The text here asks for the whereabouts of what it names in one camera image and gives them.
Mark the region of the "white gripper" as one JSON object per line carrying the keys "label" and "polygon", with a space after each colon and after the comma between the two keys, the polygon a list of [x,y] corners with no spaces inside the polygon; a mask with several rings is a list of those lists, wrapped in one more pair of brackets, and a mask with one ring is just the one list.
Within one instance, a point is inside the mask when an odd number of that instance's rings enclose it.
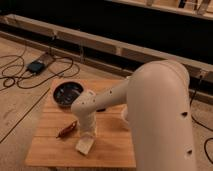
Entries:
{"label": "white gripper", "polygon": [[79,129],[81,136],[96,136],[96,116],[94,113],[83,115],[79,118]]}

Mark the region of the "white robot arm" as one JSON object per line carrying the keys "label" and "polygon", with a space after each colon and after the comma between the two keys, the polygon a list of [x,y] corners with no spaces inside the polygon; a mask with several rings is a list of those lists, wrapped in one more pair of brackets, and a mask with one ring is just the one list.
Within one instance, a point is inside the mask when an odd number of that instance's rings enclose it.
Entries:
{"label": "white robot arm", "polygon": [[189,81],[187,69],[174,60],[149,62],[100,94],[83,92],[71,111],[80,130],[90,133],[97,110],[126,104],[137,171],[197,171]]}

